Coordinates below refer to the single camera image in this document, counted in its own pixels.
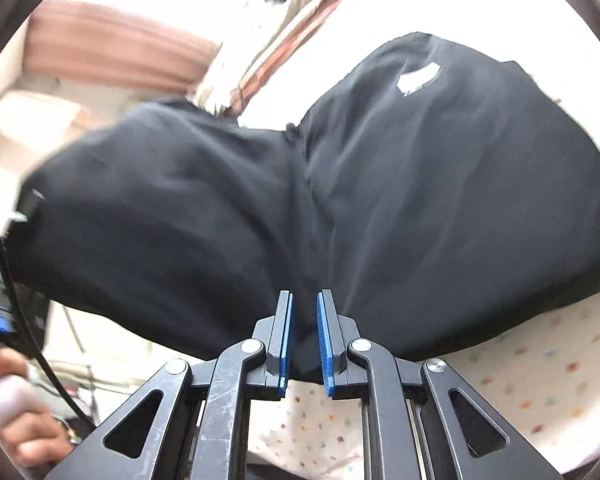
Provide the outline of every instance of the wire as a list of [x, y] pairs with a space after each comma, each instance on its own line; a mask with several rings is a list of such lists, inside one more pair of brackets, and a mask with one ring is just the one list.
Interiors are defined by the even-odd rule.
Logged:
[[84, 361], [85, 361], [85, 364], [87, 367], [87, 373], [89, 375], [89, 384], [90, 384], [90, 389], [91, 389], [91, 403], [90, 403], [91, 419], [95, 421], [96, 420], [96, 417], [95, 417], [96, 384], [95, 384], [95, 380], [93, 379], [93, 369], [91, 368], [91, 364], [89, 363], [89, 359], [87, 358], [87, 351], [84, 349], [84, 346], [82, 345], [82, 341], [80, 341], [80, 338], [78, 337], [78, 332], [75, 329], [74, 320], [71, 319], [71, 315], [69, 314], [69, 309], [65, 305], [63, 305], [62, 310], [64, 310], [64, 316], [66, 317], [66, 322], [69, 324], [69, 329], [71, 330], [71, 333], [74, 335], [75, 343], [78, 345], [80, 352], [82, 352], [82, 357], [84, 357]]
[[96, 426], [91, 421], [91, 419], [87, 416], [83, 410], [75, 403], [75, 401], [71, 398], [67, 390], [64, 389], [62, 383], [49, 366], [49, 363], [46, 361], [45, 357], [42, 355], [40, 348], [38, 348], [38, 344], [36, 343], [36, 339], [34, 338], [33, 332], [27, 322], [27, 318], [24, 315], [24, 311], [20, 306], [20, 302], [18, 301], [18, 296], [16, 294], [16, 288], [13, 281], [13, 277], [11, 275], [11, 270], [9, 268], [9, 263], [7, 261], [7, 253], [4, 249], [4, 244], [2, 243], [2, 238], [0, 238], [0, 274], [2, 275], [2, 284], [4, 285], [4, 289], [7, 293], [7, 298], [9, 298], [9, 302], [11, 303], [11, 309], [13, 310], [13, 315], [15, 316], [18, 325], [20, 326], [20, 331], [26, 339], [28, 345], [31, 347], [31, 350], [34, 353], [36, 361], [40, 364], [45, 375], [48, 377], [51, 384], [58, 391], [60, 396], [64, 399], [69, 407], [74, 411], [75, 415], [83, 421], [90, 431], [95, 430]]

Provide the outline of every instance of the blue gripper pad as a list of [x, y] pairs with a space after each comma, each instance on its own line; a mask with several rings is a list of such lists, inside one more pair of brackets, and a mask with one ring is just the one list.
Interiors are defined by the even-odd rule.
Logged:
[[324, 388], [327, 390], [327, 396], [333, 397], [333, 390], [335, 387], [335, 380], [333, 377], [333, 347], [331, 347], [327, 313], [324, 308], [324, 298], [321, 292], [318, 294], [316, 307], [318, 318], [318, 340], [320, 341], [320, 361], [322, 362], [322, 380], [324, 381]]
[[289, 378], [289, 361], [288, 349], [291, 343], [291, 316], [294, 311], [294, 295], [289, 293], [289, 300], [286, 304], [285, 330], [282, 335], [282, 347], [280, 348], [280, 381], [278, 389], [280, 396], [284, 397], [286, 393], [286, 385]]

